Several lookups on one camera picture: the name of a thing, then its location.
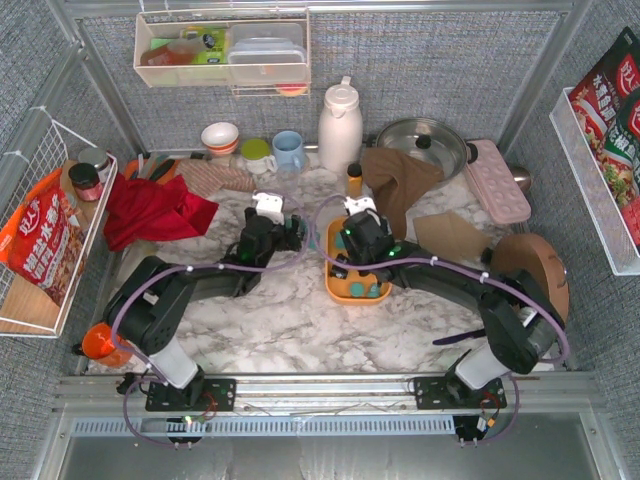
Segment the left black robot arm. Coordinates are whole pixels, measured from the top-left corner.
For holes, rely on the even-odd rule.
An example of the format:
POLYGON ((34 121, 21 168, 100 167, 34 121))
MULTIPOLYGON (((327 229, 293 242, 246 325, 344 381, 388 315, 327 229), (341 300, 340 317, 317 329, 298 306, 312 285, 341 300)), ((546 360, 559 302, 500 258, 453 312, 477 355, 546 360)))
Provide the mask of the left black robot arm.
POLYGON ((144 258, 103 313, 112 331, 137 347, 149 368, 190 405, 203 392, 204 372, 175 338, 188 304, 247 295, 261 281, 273 255, 299 252, 306 236, 297 215, 278 223, 248 208, 245 221, 239 240, 216 265, 189 268, 157 256, 144 258))

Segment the brown cork mat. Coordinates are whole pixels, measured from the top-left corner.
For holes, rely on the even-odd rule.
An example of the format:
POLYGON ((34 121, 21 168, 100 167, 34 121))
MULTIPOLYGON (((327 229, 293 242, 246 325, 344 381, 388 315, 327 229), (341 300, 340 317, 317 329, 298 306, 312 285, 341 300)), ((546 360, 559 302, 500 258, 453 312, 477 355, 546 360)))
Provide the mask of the brown cork mat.
POLYGON ((491 245, 491 238, 454 212, 415 218, 418 244, 432 254, 454 262, 475 260, 491 245))

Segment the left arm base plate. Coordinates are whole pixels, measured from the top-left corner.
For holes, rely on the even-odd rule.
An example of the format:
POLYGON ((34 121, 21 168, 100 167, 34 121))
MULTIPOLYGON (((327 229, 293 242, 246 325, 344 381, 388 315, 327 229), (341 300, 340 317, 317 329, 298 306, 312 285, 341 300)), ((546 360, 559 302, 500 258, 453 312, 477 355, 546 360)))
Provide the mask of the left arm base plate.
POLYGON ((205 378, 195 393, 171 385, 152 383, 149 386, 145 410, 148 412, 231 412, 234 408, 237 382, 235 379, 205 378))

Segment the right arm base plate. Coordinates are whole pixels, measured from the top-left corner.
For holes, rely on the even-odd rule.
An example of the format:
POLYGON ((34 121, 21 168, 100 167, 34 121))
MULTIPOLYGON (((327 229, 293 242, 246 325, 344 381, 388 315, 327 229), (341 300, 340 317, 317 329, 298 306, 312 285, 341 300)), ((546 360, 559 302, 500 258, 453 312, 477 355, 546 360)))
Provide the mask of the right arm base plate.
POLYGON ((415 377, 412 383, 419 410, 502 409, 507 406, 505 390, 499 378, 478 390, 470 388, 457 377, 415 377))

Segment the dark teal capsule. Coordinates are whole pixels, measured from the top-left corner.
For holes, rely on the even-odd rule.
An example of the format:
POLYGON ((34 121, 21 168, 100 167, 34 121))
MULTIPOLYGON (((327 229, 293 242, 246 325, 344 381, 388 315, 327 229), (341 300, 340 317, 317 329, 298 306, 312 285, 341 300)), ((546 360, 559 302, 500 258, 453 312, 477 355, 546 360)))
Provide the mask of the dark teal capsule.
POLYGON ((370 286, 369 291, 367 292, 368 298, 379 298, 380 297, 380 287, 377 284, 373 284, 370 286))

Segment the orange plastic storage basket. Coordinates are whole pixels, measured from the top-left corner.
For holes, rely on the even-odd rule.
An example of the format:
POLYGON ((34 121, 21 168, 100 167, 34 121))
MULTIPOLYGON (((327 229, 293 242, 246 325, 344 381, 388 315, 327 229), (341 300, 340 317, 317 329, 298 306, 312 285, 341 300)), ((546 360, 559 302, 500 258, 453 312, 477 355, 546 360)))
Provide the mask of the orange plastic storage basket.
MULTIPOLYGON (((345 216, 337 217, 331 221, 326 227, 324 236, 325 252, 336 261, 346 262, 346 249, 339 250, 334 247, 334 236, 341 229, 346 219, 345 216)), ((328 261, 325 262, 325 288, 329 297, 336 303, 347 306, 373 306, 386 299, 391 291, 390 283, 380 282, 374 274, 363 273, 357 270, 348 270, 349 274, 346 279, 338 279, 329 276, 330 269, 334 265, 328 261), (377 284, 380 287, 379 298, 368 298, 367 292, 371 285, 377 284)))

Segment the black coffee capsule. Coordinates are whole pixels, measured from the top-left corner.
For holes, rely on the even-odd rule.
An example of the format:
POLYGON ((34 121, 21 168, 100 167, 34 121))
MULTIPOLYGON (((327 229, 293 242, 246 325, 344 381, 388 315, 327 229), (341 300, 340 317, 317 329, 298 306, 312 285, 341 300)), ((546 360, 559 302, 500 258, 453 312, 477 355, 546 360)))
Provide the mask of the black coffee capsule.
POLYGON ((345 268, 339 266, 333 266, 330 269, 329 276, 338 279, 346 279, 349 274, 349 271, 345 268))

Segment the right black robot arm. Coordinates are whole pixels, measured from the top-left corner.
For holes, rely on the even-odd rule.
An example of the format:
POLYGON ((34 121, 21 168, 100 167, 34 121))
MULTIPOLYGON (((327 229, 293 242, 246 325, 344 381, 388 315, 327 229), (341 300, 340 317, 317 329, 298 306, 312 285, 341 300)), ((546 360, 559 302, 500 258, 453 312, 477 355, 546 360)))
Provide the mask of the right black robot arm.
POLYGON ((478 395, 508 373, 528 374, 555 342, 559 362, 569 353, 564 321, 533 276, 522 269, 494 274, 441 260, 408 241, 393 239, 371 209, 346 218, 340 230, 348 265, 382 283, 435 294, 476 312, 484 343, 460 357, 445 375, 456 403, 478 395))

